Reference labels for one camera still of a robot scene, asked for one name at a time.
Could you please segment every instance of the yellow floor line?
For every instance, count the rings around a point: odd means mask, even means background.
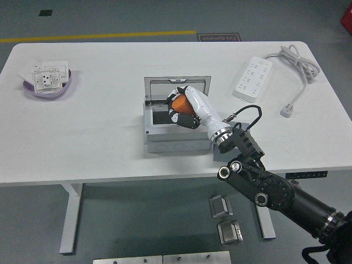
[[[34,42],[49,40],[78,40],[78,39],[101,39],[108,37],[144,37],[144,36],[167,36],[167,35],[191,35],[196,34],[195,30],[184,31],[159,31],[159,32],[136,32],[136,33],[116,33],[116,34],[93,34],[93,35],[73,35],[73,36],[49,36],[49,37],[18,37],[0,38],[0,43],[6,42]]]

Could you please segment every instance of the gray floor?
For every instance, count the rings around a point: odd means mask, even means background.
[[[352,35],[340,24],[349,2],[1,1],[0,39],[196,30],[239,32],[243,41],[303,41],[351,117]],[[38,18],[41,9],[53,9],[53,15]],[[196,41],[196,36],[87,41]],[[0,69],[14,45],[0,43]],[[300,185],[337,210],[352,209],[350,171],[330,172],[328,178],[302,180]],[[216,194],[229,195],[233,219],[243,231],[242,246],[220,246],[218,221],[207,201]],[[318,245],[278,212],[271,212],[277,239],[263,241],[253,205],[214,177],[86,184],[75,252],[60,255],[67,200],[60,185],[0,188],[0,263],[92,263],[218,250],[229,250],[233,263],[304,263],[301,249]],[[324,254],[316,256],[327,263]]]

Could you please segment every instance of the power strip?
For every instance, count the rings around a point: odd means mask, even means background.
[[[234,95],[243,101],[256,102],[272,65],[266,59],[252,57],[235,87]]]

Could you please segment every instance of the open box lid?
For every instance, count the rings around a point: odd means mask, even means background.
[[[178,86],[190,85],[206,96],[209,93],[211,76],[144,77],[145,102],[160,103]]]

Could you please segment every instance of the gray box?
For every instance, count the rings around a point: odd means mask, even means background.
[[[210,76],[145,77],[144,135],[150,153],[209,150],[205,126],[184,128],[172,123],[164,101],[178,86],[190,85],[205,95],[209,93]]]

